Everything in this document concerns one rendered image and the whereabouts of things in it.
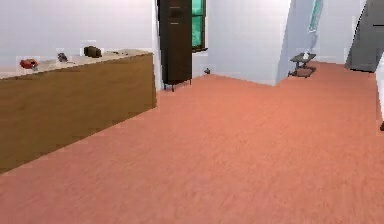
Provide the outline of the brown wooden kitchen counter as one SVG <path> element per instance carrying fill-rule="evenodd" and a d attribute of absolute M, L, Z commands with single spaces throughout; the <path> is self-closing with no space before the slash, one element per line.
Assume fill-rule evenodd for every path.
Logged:
<path fill-rule="evenodd" d="M 141 50 L 0 79 L 0 174 L 155 107 L 153 54 Z"/>

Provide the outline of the tall dark brown cupboard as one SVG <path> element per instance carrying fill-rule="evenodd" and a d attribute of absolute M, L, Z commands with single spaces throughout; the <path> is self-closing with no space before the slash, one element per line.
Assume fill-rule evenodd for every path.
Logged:
<path fill-rule="evenodd" d="M 192 79 L 192 0 L 157 0 L 162 83 Z"/>

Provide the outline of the dark brown toaster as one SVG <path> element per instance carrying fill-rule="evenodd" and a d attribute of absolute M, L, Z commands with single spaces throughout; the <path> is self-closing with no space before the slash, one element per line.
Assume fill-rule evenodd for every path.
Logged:
<path fill-rule="evenodd" d="M 102 56 L 101 50 L 95 46 L 87 46 L 84 48 L 84 55 L 92 58 L 99 58 Z"/>

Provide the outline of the small grey side table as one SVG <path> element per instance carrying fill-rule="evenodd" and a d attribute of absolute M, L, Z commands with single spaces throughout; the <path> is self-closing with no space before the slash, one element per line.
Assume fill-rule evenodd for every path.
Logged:
<path fill-rule="evenodd" d="M 304 53 L 300 53 L 300 54 L 298 54 L 298 55 L 296 55 L 290 59 L 290 61 L 295 64 L 295 69 L 288 73 L 289 76 L 299 77 L 298 71 L 300 69 L 303 69 L 303 70 L 310 70 L 310 73 L 308 75 L 304 75 L 304 78 L 308 78 L 311 76 L 312 73 L 314 73 L 316 71 L 315 67 L 308 66 L 308 63 L 312 59 L 314 59 L 316 57 L 316 55 L 313 53 L 309 53 L 309 58 L 305 60 L 305 59 L 303 59 L 303 54 Z"/>

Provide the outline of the narrow green window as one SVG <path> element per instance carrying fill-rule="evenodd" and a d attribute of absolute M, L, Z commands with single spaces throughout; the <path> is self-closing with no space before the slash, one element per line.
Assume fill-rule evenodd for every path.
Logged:
<path fill-rule="evenodd" d="M 313 0 L 313 7 L 308 26 L 309 32 L 316 32 L 323 8 L 323 0 Z"/>

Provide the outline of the red kettle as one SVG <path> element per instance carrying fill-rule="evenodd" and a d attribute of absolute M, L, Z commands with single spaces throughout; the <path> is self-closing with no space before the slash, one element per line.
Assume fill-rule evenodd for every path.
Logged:
<path fill-rule="evenodd" d="M 24 69 L 33 69 L 38 66 L 38 62 L 35 59 L 23 59 L 20 61 L 20 66 Z"/>

